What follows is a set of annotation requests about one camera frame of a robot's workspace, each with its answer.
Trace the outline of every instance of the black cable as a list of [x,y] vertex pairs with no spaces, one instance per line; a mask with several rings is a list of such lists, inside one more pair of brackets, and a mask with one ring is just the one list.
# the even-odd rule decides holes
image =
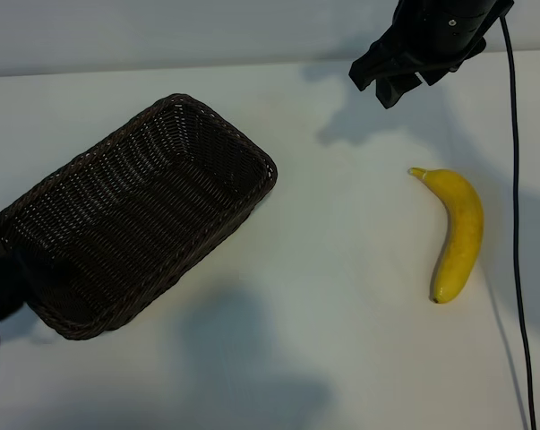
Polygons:
[[510,43],[509,26],[505,17],[501,17],[502,34],[506,43],[506,51],[509,57],[510,72],[510,112],[512,117],[512,139],[514,141],[514,173],[512,183],[512,207],[514,210],[514,230],[512,260],[514,263],[514,282],[517,289],[517,305],[519,307],[520,333],[522,334],[522,344],[524,346],[524,356],[527,363],[527,387],[528,387],[528,412],[530,415],[530,430],[536,430],[536,414],[534,393],[532,390],[532,364],[530,360],[530,348],[528,346],[527,325],[524,319],[524,306],[522,304],[522,287],[520,285],[520,263],[519,263],[519,168],[520,168],[520,147],[519,147],[519,121],[517,115],[517,79],[514,67],[514,55],[512,53],[512,43]]

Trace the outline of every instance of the banana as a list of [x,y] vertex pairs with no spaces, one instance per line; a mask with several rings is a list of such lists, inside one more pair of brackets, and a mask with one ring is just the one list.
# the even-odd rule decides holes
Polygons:
[[483,240],[483,206],[475,188],[451,170],[411,168],[449,213],[449,240],[437,268],[431,291],[435,303],[447,303],[465,287]]

